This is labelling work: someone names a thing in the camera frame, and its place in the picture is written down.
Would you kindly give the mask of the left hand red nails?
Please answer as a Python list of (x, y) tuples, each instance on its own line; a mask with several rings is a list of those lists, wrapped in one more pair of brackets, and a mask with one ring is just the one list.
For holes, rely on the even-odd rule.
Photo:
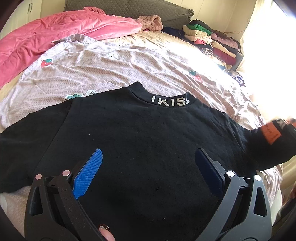
[(98, 228), (99, 232), (105, 237), (107, 241), (115, 241), (114, 236), (109, 231), (109, 228), (106, 225), (100, 225)]

